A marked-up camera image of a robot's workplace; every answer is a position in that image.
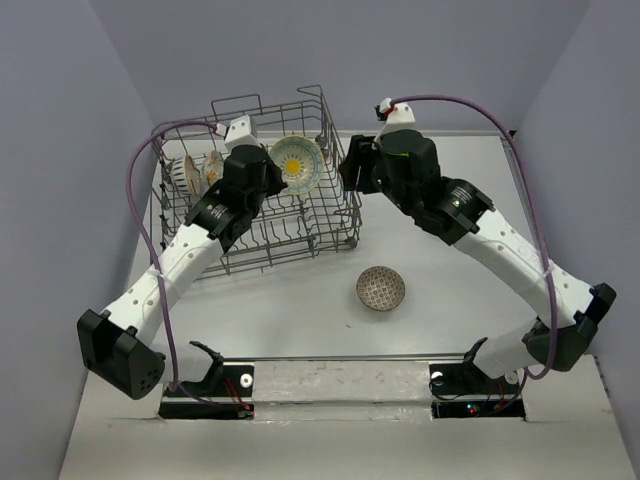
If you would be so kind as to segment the brown patterned bowl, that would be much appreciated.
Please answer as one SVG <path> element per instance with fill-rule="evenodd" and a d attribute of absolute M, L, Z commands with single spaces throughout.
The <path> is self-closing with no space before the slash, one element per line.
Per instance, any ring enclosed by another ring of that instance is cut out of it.
<path fill-rule="evenodd" d="M 356 294 L 368 308 L 386 312 L 398 307 L 406 295 L 401 275 L 386 266 L 373 266 L 364 270 L 356 281 Z"/>

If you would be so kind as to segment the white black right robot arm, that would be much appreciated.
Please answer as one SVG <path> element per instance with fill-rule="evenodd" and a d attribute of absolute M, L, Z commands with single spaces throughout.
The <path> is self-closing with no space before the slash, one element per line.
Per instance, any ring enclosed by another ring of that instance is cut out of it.
<path fill-rule="evenodd" d="M 346 190 L 384 194 L 417 227 L 475 259 L 535 312 L 516 330 L 478 340 L 450 381 L 482 392 L 496 379 L 537 364 L 567 372 L 586 353 L 616 291 L 543 259 L 479 188 L 442 175 L 431 139 L 411 129 L 354 135 L 339 173 Z"/>

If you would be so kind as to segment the orange flower bowl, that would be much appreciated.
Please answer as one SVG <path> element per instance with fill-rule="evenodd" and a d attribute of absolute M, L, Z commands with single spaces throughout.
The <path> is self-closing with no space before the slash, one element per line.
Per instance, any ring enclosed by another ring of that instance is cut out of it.
<path fill-rule="evenodd" d="M 201 177 L 208 186 L 220 180 L 224 173 L 224 160 L 221 153 L 211 150 L 200 167 Z"/>

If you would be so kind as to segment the teal yellow sun bowl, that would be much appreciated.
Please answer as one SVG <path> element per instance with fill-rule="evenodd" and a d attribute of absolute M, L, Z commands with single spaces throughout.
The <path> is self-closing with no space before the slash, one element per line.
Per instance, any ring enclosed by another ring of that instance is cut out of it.
<path fill-rule="evenodd" d="M 269 149 L 274 164 L 281 170 L 287 184 L 283 193 L 300 196 L 315 189 L 324 173 L 324 155 L 310 138 L 289 135 L 279 139 Z"/>

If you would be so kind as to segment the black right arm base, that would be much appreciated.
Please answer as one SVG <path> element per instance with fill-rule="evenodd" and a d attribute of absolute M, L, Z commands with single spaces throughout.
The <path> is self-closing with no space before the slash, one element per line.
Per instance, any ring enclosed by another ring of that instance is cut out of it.
<path fill-rule="evenodd" d="M 468 379 L 460 363 L 435 363 L 429 365 L 428 387 L 435 419 L 526 417 L 519 381 L 491 379 L 483 373 Z"/>

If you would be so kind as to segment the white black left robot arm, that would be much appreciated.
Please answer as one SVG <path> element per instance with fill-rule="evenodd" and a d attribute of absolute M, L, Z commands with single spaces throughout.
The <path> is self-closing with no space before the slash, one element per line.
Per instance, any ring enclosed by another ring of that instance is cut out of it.
<path fill-rule="evenodd" d="M 250 229 L 264 199 L 285 187 L 265 147 L 233 147 L 222 178 L 144 274 L 101 312 L 82 314 L 77 331 L 85 367 L 133 400 L 171 380 L 195 395 L 215 392 L 224 365 L 220 353 L 195 340 L 178 348 L 172 336 L 160 345 L 156 334 L 194 281 Z"/>

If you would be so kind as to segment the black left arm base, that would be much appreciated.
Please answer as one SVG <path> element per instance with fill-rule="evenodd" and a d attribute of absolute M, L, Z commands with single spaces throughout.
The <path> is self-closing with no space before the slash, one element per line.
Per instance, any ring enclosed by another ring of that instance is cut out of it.
<path fill-rule="evenodd" d="M 254 363 L 226 363 L 221 380 L 209 393 L 165 389 L 158 415 L 165 420 L 252 420 L 254 378 Z"/>

